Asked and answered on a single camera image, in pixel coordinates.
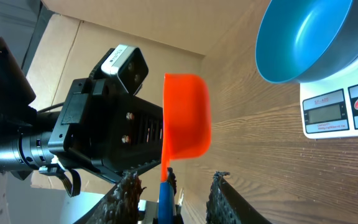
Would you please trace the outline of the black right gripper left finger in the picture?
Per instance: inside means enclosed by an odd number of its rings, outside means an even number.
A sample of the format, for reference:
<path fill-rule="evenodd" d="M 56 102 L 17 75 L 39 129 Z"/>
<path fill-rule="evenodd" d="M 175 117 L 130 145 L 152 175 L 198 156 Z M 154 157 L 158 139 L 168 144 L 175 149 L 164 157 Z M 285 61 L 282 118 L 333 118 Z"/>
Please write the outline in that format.
<path fill-rule="evenodd" d="M 125 172 L 121 181 L 75 224 L 137 223 L 140 195 L 145 189 L 141 183 L 137 172 Z"/>

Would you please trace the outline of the orange measuring scoop blue handle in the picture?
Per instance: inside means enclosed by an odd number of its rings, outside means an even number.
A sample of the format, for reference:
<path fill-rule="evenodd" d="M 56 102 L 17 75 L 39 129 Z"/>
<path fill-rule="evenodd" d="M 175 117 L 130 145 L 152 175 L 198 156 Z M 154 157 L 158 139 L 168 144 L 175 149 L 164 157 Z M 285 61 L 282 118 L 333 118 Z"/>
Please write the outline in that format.
<path fill-rule="evenodd" d="M 194 159 L 211 145 L 211 103 L 206 82 L 189 73 L 166 73 L 163 83 L 163 144 L 158 222 L 174 222 L 173 186 L 168 167 L 173 160 Z"/>

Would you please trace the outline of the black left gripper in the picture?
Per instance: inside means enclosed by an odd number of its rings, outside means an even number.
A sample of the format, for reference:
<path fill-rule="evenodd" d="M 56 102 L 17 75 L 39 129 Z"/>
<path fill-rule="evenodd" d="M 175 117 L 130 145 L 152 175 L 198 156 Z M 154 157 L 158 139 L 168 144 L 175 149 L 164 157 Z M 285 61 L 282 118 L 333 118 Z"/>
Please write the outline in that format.
<path fill-rule="evenodd" d="M 112 89 L 105 78 L 74 80 L 48 148 L 66 169 L 116 183 L 160 164 L 163 121 L 161 107 Z"/>

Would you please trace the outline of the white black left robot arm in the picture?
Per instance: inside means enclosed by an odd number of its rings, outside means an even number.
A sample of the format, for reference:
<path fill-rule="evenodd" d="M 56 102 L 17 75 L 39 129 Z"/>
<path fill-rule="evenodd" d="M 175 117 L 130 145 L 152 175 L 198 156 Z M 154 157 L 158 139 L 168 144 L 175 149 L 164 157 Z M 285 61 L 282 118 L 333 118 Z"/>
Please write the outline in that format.
<path fill-rule="evenodd" d="M 35 93 L 0 38 L 0 172 L 56 177 L 74 197 L 79 170 L 115 184 L 126 172 L 159 165 L 163 111 L 137 96 L 148 72 L 138 47 L 118 45 L 72 82 L 65 101 L 36 110 Z"/>

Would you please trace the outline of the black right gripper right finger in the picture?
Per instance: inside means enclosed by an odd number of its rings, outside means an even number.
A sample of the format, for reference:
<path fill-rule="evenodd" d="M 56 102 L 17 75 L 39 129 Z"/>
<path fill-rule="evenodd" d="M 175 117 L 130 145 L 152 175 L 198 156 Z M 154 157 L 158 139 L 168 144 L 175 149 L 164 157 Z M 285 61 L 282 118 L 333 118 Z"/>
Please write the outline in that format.
<path fill-rule="evenodd" d="M 229 172 L 216 171 L 206 202 L 206 223 L 271 224 L 226 180 Z"/>

